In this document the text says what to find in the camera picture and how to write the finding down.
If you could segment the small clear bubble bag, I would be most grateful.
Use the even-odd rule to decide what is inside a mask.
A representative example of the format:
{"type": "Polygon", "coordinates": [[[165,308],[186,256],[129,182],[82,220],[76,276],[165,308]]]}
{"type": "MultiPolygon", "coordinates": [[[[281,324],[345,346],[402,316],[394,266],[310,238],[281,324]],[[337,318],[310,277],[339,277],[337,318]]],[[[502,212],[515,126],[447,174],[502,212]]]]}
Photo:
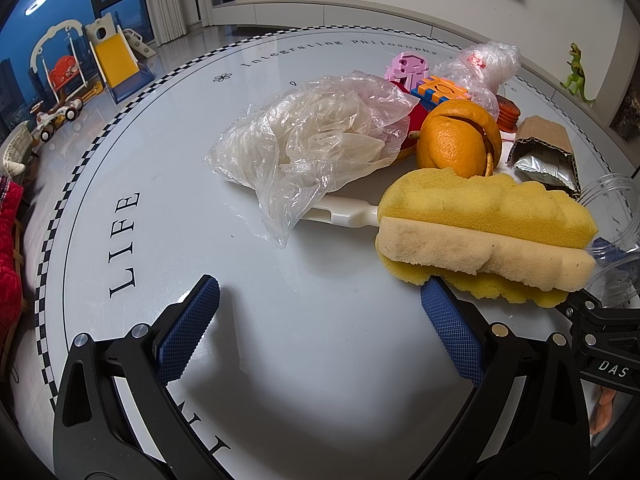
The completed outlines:
{"type": "Polygon", "coordinates": [[[515,44],[489,41],[474,44],[454,58],[440,62],[431,74],[468,90],[471,101],[497,119],[499,87],[514,77],[521,67],[521,51],[515,44]]]}

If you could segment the clear plastic bag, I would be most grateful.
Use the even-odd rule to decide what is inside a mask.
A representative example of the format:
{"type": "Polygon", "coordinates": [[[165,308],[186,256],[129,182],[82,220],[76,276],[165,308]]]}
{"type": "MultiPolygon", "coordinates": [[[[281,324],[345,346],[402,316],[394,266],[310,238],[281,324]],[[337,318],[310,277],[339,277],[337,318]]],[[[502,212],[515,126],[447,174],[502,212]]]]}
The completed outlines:
{"type": "Polygon", "coordinates": [[[326,194],[390,166],[418,99],[355,70],[273,96],[219,133],[205,160],[255,192],[270,240],[283,248],[326,194]]]}

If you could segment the red pouch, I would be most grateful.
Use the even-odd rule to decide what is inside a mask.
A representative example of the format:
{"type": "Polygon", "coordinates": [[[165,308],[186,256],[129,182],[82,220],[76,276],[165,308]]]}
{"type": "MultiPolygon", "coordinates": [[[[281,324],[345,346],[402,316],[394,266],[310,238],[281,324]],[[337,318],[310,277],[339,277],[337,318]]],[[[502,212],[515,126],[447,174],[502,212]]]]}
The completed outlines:
{"type": "Polygon", "coordinates": [[[416,104],[415,107],[413,107],[413,110],[409,114],[410,122],[408,136],[406,137],[404,143],[401,145],[400,151],[396,158],[396,160],[399,162],[400,160],[403,160],[416,152],[416,137],[412,134],[414,132],[420,132],[424,119],[431,110],[434,110],[437,103],[433,101],[432,90],[428,90],[427,92],[425,92],[424,96],[422,96],[422,94],[420,94],[419,96],[418,90],[414,89],[409,91],[401,82],[394,81],[394,85],[398,87],[402,92],[411,93],[413,96],[418,96],[420,98],[420,102],[416,104]]]}

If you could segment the orange fruit peel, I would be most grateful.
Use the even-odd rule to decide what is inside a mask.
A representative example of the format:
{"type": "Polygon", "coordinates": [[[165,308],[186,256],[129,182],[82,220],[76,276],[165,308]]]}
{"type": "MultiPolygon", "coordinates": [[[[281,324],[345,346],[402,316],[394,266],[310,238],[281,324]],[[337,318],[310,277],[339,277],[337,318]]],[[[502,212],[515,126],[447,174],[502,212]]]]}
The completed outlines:
{"type": "Polygon", "coordinates": [[[454,170],[459,177],[490,177],[502,154],[498,125],[484,107],[468,100],[437,105],[416,141],[419,168],[454,170]]]}

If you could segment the yellow toy slide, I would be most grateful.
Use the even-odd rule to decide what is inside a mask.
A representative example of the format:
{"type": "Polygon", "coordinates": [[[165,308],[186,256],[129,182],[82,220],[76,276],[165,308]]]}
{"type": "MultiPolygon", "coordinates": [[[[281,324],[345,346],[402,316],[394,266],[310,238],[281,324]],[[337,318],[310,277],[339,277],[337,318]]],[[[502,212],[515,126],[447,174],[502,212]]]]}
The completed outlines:
{"type": "Polygon", "coordinates": [[[118,104],[134,96],[154,75],[148,66],[138,60],[128,39],[134,39],[141,47],[146,44],[132,29],[123,30],[111,13],[85,27],[89,47],[102,81],[113,101],[118,104]]]}

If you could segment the white toy car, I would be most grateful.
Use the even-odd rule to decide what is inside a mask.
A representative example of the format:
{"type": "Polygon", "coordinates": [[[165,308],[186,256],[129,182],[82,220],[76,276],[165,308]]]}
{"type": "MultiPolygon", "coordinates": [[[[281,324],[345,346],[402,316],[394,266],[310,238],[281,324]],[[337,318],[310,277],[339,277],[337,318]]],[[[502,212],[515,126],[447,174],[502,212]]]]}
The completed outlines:
{"type": "Polygon", "coordinates": [[[47,143],[64,122],[73,122],[79,117],[84,102],[82,99],[72,99],[55,107],[50,112],[45,112],[42,107],[43,102],[39,101],[30,110],[36,121],[32,136],[42,143],[47,143]]]}

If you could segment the red patterned sofa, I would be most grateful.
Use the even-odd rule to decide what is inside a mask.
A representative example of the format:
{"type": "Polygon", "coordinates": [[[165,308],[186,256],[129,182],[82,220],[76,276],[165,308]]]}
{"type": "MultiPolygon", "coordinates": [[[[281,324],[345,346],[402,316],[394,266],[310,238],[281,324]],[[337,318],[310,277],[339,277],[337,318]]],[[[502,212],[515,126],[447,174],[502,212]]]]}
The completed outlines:
{"type": "Polygon", "coordinates": [[[0,336],[6,343],[11,326],[21,314],[22,282],[14,264],[14,226],[23,196],[21,185],[5,174],[1,176],[0,217],[0,336]]]}

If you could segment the clear plastic cup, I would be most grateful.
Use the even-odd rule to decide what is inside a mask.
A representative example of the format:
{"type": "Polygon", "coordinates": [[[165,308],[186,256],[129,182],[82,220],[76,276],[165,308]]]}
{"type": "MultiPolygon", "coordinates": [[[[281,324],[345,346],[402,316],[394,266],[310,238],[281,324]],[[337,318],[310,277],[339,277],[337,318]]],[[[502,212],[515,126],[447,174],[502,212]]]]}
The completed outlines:
{"type": "Polygon", "coordinates": [[[604,308],[639,307],[639,189],[622,174],[605,174],[582,189],[579,203],[598,232],[587,247],[596,260],[587,290],[604,308]]]}

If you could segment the white wicker basket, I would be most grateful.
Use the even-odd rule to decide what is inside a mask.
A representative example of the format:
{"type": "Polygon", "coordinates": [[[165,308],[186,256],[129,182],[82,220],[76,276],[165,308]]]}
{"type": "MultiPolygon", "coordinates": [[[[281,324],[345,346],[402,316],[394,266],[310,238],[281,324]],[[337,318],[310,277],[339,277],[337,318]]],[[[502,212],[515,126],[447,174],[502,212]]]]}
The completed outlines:
{"type": "Polygon", "coordinates": [[[32,156],[33,140],[27,120],[20,122],[10,133],[9,143],[2,152],[2,169],[12,180],[16,180],[26,171],[32,156]]]}

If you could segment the green toy dinosaur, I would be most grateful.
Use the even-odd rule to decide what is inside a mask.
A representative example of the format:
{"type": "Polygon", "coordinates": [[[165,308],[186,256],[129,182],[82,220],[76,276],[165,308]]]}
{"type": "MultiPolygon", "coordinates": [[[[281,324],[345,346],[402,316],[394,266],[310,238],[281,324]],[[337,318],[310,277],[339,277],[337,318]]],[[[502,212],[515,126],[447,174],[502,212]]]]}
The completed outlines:
{"type": "Polygon", "coordinates": [[[588,99],[585,94],[586,74],[582,67],[582,50],[574,42],[570,44],[570,60],[567,64],[570,66],[570,74],[566,81],[561,82],[561,86],[572,96],[579,96],[582,102],[591,104],[593,99],[588,99]]]}

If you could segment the silver foil snack packet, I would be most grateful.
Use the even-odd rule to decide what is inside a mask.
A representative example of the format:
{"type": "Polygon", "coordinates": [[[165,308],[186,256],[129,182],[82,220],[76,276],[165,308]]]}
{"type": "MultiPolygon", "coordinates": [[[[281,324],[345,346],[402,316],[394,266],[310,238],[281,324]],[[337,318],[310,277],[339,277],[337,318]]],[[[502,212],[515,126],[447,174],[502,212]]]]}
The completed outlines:
{"type": "Polygon", "coordinates": [[[554,146],[537,143],[515,143],[509,164],[517,174],[543,184],[578,195],[580,184],[574,155],[554,146]]]}

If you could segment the white low cabinet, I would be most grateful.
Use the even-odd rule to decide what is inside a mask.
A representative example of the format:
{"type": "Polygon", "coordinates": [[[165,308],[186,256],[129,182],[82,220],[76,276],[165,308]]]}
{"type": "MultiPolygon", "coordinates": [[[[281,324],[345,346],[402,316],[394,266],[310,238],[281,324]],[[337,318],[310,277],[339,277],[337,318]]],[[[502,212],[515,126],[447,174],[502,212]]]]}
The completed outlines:
{"type": "MultiPolygon", "coordinates": [[[[236,0],[205,12],[213,25],[265,28],[356,25],[397,28],[416,32],[465,48],[488,38],[434,16],[360,0],[236,0]]],[[[638,60],[638,44],[626,52],[625,32],[618,29],[612,60],[600,90],[594,96],[593,114],[600,122],[612,122],[630,85],[638,60]]]]}

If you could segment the red baby swing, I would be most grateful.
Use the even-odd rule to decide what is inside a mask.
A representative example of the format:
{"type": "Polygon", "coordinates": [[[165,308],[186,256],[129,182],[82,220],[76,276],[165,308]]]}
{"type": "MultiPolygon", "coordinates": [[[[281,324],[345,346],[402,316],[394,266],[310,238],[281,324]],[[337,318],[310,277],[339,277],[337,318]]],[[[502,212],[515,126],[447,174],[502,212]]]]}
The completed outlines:
{"type": "Polygon", "coordinates": [[[50,26],[32,48],[29,78],[48,110],[55,110],[75,98],[87,103],[103,92],[104,85],[99,82],[96,63],[87,58],[87,48],[84,25],[77,20],[64,20],[50,26]],[[65,34],[68,52],[49,67],[44,47],[61,32],[65,34]]]}

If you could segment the yellow sponge brush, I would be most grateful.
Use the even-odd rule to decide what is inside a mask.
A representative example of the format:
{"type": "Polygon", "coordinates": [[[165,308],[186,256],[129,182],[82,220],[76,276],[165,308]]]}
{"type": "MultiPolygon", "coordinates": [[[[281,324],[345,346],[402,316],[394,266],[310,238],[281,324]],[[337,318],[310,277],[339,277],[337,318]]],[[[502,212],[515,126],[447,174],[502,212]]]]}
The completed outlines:
{"type": "Polygon", "coordinates": [[[533,301],[553,308],[584,288],[596,267],[587,250],[598,232],[589,210],[562,191],[507,174],[462,178],[417,169],[372,206],[326,196],[306,219],[378,230],[386,270],[416,286],[430,278],[477,299],[533,301]]]}

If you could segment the colourful foam puzzle cube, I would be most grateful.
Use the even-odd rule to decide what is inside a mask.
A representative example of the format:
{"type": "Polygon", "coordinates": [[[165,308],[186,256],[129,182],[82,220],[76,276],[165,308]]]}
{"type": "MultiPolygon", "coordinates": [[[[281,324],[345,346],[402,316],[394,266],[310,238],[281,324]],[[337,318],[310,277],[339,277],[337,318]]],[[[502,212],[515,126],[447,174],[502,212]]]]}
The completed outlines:
{"type": "Polygon", "coordinates": [[[471,96],[465,88],[439,76],[423,78],[410,93],[420,99],[426,110],[434,110],[439,104],[450,100],[469,100],[471,96]]]}

